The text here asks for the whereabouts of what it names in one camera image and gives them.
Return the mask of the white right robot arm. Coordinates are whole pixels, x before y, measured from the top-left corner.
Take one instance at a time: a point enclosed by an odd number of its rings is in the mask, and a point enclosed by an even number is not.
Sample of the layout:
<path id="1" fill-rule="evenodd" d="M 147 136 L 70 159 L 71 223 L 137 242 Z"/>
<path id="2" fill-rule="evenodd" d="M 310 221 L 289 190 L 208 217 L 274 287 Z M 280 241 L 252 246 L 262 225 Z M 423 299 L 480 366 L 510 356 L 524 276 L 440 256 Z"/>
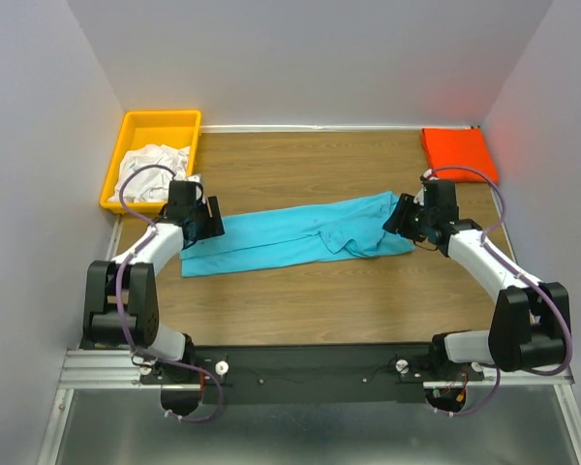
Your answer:
<path id="1" fill-rule="evenodd" d="M 445 380 L 461 364 L 477 362 L 504 372 L 555 376 L 572 358 L 568 293 L 558 282 L 543 282 L 497 249 L 472 219 L 461 219 L 454 203 L 424 205 L 402 195 L 383 228 L 411 241 L 429 241 L 457 262 L 495 304 L 487 330 L 463 330 L 433 337 L 428 372 Z"/>

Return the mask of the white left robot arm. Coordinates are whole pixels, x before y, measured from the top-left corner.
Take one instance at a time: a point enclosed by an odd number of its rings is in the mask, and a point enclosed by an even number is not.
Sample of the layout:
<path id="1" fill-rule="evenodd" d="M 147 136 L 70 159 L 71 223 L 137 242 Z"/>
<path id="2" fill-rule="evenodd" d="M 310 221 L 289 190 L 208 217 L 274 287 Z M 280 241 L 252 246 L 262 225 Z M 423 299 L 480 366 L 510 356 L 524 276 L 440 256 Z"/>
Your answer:
<path id="1" fill-rule="evenodd" d="M 173 257 L 224 233 L 218 200 L 204 194 L 200 177 L 172 180 L 167 203 L 144 235 L 124 253 L 89 265 L 83 338 L 162 359 L 172 381 L 188 381 L 195 373 L 195 346 L 190 336 L 161 323 L 156 278 Z"/>

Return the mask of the cyan blue t-shirt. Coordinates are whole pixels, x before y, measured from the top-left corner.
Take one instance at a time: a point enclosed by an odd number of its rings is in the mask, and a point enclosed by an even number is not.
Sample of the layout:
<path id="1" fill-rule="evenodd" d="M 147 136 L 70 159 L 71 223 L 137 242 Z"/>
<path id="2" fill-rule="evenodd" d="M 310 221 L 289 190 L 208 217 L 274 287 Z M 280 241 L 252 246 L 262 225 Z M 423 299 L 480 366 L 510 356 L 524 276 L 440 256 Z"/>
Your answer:
<path id="1" fill-rule="evenodd" d="M 225 233 L 180 253 L 184 278 L 409 254 L 382 225 L 398 198 L 375 196 L 227 216 Z"/>

